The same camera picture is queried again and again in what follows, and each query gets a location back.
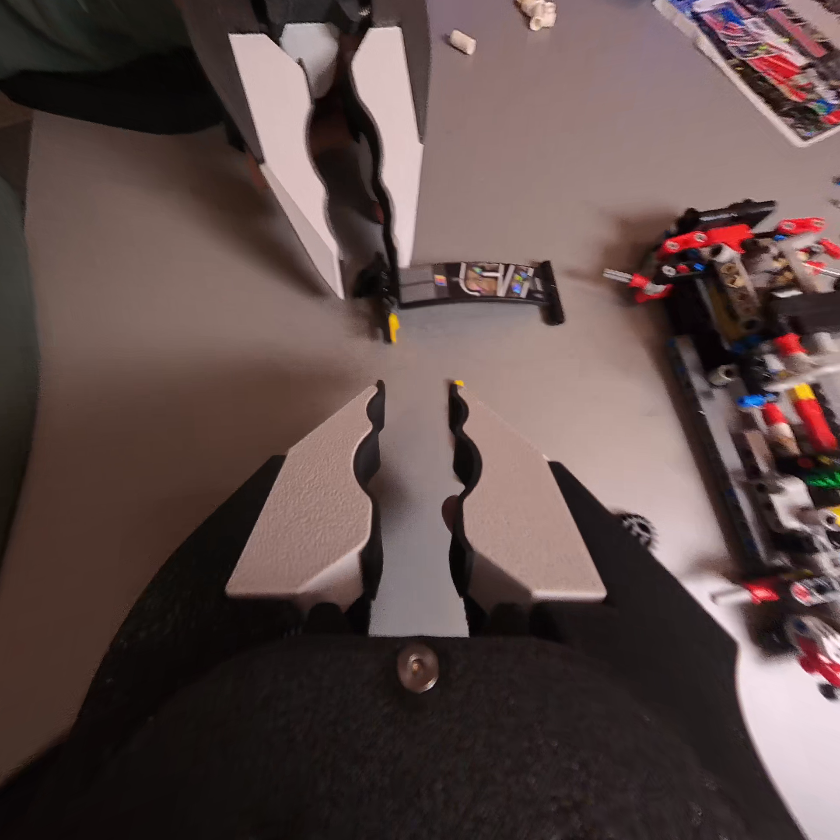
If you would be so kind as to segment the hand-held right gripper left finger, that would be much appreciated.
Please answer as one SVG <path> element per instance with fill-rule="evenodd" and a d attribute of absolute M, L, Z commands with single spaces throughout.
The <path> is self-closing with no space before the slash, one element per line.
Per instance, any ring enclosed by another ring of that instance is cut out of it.
<path fill-rule="evenodd" d="M 370 484 L 381 467 L 379 380 L 291 446 L 225 585 L 237 601 L 334 607 L 370 632 L 383 573 L 382 522 Z"/>

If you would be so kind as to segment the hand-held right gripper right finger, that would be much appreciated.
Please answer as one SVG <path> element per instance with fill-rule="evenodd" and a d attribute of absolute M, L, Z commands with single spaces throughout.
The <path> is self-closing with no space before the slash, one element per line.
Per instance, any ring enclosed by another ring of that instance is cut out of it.
<path fill-rule="evenodd" d="M 545 455 L 465 386 L 449 386 L 448 422 L 463 487 L 449 570 L 469 634 L 528 627 L 557 605 L 602 605 L 606 586 Z"/>

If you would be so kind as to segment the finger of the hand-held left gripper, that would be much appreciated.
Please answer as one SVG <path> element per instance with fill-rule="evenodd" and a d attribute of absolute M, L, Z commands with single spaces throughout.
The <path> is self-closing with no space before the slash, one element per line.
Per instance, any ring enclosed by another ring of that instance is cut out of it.
<path fill-rule="evenodd" d="M 312 99 L 303 66 L 264 34 L 230 34 L 261 152 L 259 169 L 314 268 L 345 299 L 340 247 L 309 143 Z"/>
<path fill-rule="evenodd" d="M 413 259 L 424 142 L 403 30 L 372 27 L 342 35 L 341 59 L 373 219 L 389 260 L 404 269 Z"/>

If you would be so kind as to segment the black lego gear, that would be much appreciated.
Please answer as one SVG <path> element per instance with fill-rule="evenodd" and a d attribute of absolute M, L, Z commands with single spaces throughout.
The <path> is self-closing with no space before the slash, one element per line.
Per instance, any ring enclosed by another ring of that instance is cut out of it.
<path fill-rule="evenodd" d="M 656 545 L 657 529 L 648 518 L 630 511 L 620 511 L 616 518 L 643 547 L 650 550 Z"/>

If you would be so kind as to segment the black lego wing assembly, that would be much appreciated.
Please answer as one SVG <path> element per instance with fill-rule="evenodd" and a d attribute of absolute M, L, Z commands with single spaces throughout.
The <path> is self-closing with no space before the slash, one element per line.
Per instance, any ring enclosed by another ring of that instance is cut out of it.
<path fill-rule="evenodd" d="M 551 326 L 565 323 L 560 290 L 549 260 L 525 263 L 492 261 L 437 262 L 395 268 L 383 254 L 356 277 L 353 297 L 373 302 L 383 340 L 386 316 L 408 309 L 467 303 L 531 305 Z"/>

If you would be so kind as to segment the person's left forearm green sleeve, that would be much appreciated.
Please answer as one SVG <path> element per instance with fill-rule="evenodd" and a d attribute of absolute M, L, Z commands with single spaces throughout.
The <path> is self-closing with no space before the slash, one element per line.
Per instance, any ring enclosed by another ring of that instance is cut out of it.
<path fill-rule="evenodd" d="M 89 72 L 191 44 L 172 1 L 2 1 L 1 78 Z"/>

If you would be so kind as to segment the lego car chassis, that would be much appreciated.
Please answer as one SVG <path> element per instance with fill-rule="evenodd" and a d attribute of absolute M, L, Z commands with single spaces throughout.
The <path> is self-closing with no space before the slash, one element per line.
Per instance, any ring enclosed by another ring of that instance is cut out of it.
<path fill-rule="evenodd" d="M 752 635 L 838 702 L 838 243 L 822 217 L 761 225 L 775 202 L 687 209 L 635 271 L 661 304 L 667 355 L 742 577 L 712 598 L 758 614 Z"/>

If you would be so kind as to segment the person's torso green shirt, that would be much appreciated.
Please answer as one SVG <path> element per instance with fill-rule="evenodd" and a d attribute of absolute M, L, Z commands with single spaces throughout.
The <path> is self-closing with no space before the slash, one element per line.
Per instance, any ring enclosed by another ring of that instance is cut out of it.
<path fill-rule="evenodd" d="M 32 447 L 39 396 L 39 341 L 24 212 L 1 181 L 1 557 Z"/>

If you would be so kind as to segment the colourful sticker sheet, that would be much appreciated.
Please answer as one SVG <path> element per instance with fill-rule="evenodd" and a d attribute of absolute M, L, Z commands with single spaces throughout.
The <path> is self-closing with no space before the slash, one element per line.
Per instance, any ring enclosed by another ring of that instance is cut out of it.
<path fill-rule="evenodd" d="M 794 146 L 839 131 L 839 2 L 655 1 Z"/>

